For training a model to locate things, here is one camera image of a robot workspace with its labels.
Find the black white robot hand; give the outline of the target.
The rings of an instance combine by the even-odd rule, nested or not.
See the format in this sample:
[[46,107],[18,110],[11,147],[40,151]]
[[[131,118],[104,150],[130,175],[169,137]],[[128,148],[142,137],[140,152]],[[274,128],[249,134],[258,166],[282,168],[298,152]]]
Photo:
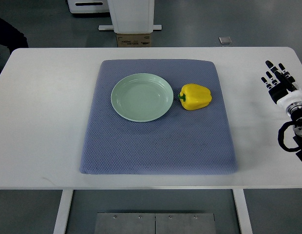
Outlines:
[[277,67],[269,60],[265,64],[269,70],[265,77],[261,77],[261,80],[273,102],[286,111],[290,106],[302,103],[302,90],[283,64],[279,63]]

